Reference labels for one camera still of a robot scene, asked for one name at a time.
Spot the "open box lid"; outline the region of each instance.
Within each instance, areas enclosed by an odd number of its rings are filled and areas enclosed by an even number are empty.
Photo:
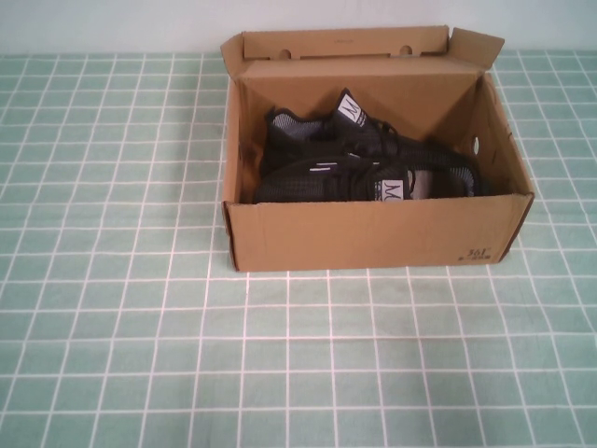
[[[225,42],[221,50],[230,77],[236,79],[252,64],[264,61],[357,56],[368,57],[371,65],[401,55],[444,57],[485,71],[491,68],[503,45],[500,37],[460,28],[454,28],[450,36],[450,28],[442,25],[244,32]]]

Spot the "cardboard box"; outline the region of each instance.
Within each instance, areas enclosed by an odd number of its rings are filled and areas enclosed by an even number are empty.
[[[447,26],[242,33],[232,78],[222,210],[244,272],[496,263],[533,202],[489,69],[504,40]],[[251,204],[273,106],[328,113],[343,88],[399,133],[473,157],[493,196],[400,203]],[[478,143],[478,154],[475,146]]]

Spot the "checkered pattern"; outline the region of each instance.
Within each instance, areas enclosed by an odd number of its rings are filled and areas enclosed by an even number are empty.
[[[597,52],[493,76],[493,266],[234,272],[217,54],[0,59],[0,446],[597,445]]]

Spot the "white label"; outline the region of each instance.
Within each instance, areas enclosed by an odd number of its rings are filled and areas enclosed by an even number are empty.
[[[404,201],[404,181],[383,180],[382,201]]]
[[[342,101],[340,102],[340,106],[338,110],[350,121],[357,123],[359,117],[361,116],[361,108],[359,105],[348,95],[344,95]]]

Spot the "shoe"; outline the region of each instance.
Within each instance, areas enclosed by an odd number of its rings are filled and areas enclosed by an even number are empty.
[[[288,109],[272,109],[266,116],[267,137],[259,171],[265,177],[293,161],[348,154],[359,157],[400,156],[415,160],[434,151],[458,156],[447,147],[398,134],[391,124],[370,117],[344,89],[326,117],[302,119]]]
[[[266,176],[257,188],[255,203],[403,201],[411,198],[414,179],[414,173],[397,159],[307,159]]]

